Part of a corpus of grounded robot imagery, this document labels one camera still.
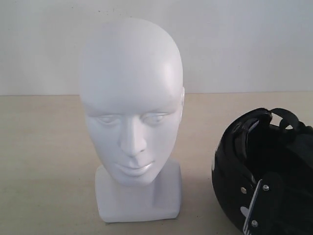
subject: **mannequin base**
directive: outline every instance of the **mannequin base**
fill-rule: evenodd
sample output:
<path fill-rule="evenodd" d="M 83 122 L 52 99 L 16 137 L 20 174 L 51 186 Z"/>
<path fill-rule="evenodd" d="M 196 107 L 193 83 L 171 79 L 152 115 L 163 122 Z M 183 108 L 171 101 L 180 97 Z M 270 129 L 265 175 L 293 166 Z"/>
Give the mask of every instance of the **mannequin base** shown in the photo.
<path fill-rule="evenodd" d="M 169 159 L 148 186 L 130 188 L 117 184 L 102 165 L 98 167 L 95 191 L 99 215 L 103 221 L 142 222 L 174 219 L 178 216 L 181 172 L 176 160 Z"/>

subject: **helmet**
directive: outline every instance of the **helmet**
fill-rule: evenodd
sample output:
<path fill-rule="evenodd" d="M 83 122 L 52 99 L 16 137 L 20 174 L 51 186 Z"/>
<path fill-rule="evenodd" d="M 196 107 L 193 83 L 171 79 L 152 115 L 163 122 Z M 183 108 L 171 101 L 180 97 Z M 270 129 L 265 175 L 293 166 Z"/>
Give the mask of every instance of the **helmet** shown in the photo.
<path fill-rule="evenodd" d="M 312 235 L 312 181 L 313 128 L 282 108 L 237 118 L 212 163 L 216 198 L 245 235 Z"/>

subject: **beige table surface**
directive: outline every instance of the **beige table surface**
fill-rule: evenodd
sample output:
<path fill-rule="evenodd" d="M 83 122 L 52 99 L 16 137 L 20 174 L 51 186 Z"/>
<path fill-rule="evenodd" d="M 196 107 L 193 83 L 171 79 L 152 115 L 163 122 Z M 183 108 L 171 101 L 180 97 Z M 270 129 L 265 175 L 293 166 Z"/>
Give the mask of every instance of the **beige table surface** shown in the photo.
<path fill-rule="evenodd" d="M 106 224 L 94 175 L 100 162 L 78 96 L 0 97 L 0 235 L 239 235 L 217 203 L 211 159 L 235 118 L 283 107 L 313 125 L 313 93 L 188 94 L 172 157 L 182 170 L 177 219 Z"/>

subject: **mannequin lips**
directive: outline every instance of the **mannequin lips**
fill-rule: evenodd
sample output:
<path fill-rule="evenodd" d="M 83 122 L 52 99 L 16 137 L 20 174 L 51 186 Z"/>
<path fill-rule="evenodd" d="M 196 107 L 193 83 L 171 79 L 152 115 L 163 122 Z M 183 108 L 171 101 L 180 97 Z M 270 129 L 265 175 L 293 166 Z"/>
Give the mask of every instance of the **mannequin lips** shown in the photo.
<path fill-rule="evenodd" d="M 153 162 L 149 163 L 146 166 L 140 167 L 140 168 L 131 168 L 123 165 L 116 164 L 117 168 L 120 169 L 124 174 L 128 176 L 140 176 L 146 173 L 151 166 L 153 165 Z"/>

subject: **white wall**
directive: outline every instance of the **white wall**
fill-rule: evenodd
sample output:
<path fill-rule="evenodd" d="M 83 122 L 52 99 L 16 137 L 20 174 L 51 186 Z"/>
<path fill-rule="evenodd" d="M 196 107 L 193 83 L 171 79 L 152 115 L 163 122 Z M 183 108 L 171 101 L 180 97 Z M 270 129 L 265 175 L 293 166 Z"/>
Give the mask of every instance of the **white wall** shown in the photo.
<path fill-rule="evenodd" d="M 3 0 L 0 94 L 77 94 L 83 40 L 124 16 L 172 35 L 187 93 L 313 90 L 312 0 Z"/>

